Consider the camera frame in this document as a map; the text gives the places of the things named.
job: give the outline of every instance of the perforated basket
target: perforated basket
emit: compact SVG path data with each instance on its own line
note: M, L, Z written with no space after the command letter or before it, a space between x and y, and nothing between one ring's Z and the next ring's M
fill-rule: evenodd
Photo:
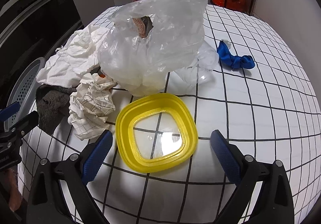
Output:
M8 120L4 122L4 130L9 131L12 125L26 116L35 100L36 89L40 86L36 82L35 77L40 69L45 67L46 60L43 57L40 57L34 60L21 74L16 84L14 85L7 106L14 103L20 103L20 110Z

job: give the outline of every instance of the metal screw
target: metal screw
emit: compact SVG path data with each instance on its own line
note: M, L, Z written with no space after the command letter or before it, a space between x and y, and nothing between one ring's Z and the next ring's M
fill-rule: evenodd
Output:
M253 161L253 157L251 155L245 155L245 160L247 162L252 162Z
M276 160L275 164L279 167L282 167L283 163L280 160Z
M77 160L77 159L78 159L78 154L74 153L74 154L70 155L70 159L71 159L72 161Z
M43 158L41 161L40 161L40 164L41 165L45 165L47 163L47 159L46 158Z

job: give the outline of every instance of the yellow bowl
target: yellow bowl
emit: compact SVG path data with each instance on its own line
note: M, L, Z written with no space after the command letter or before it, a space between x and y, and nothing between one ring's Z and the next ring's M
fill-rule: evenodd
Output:
M182 137L181 147L160 158L141 156L134 138L134 125L141 119L160 112L169 113L175 120ZM147 96L127 105L116 120L116 140L121 158L134 171L151 173L172 168L195 151L198 134L196 125L184 102L172 94Z

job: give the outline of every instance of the gray towel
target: gray towel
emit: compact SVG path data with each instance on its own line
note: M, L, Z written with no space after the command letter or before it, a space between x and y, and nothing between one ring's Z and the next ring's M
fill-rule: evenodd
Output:
M36 105L39 114L39 128L53 135L64 116L69 116L70 94L76 88L41 85L36 90Z

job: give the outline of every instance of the white cloth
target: white cloth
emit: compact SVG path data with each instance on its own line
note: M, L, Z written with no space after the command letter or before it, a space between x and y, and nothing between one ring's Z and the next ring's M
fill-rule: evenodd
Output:
M77 30L66 45L49 58L36 76L38 83L76 87L84 74L98 66L98 48L109 28L88 25Z
M107 114L115 110L109 89L115 84L108 76L101 78L88 73L70 95L68 123L73 125L79 139L95 138L108 129Z

